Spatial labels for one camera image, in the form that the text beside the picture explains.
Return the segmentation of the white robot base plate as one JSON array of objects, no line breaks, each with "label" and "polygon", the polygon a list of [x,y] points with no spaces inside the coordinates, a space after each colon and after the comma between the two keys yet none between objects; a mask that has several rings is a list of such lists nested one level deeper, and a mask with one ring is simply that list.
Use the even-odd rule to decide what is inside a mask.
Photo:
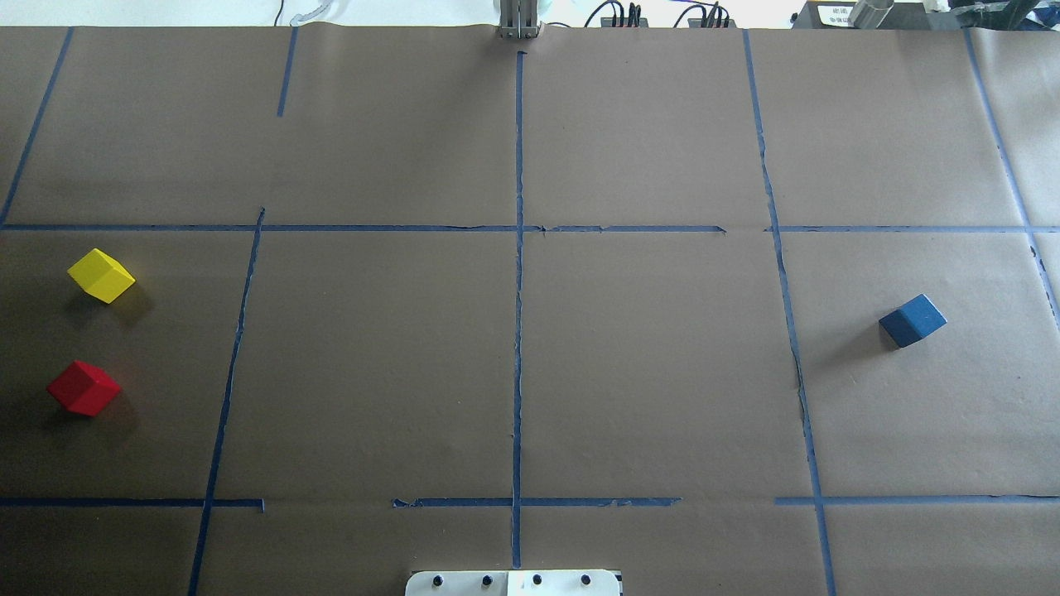
[{"label": "white robot base plate", "polygon": [[624,595],[613,569],[437,569],[416,572],[405,595]]}]

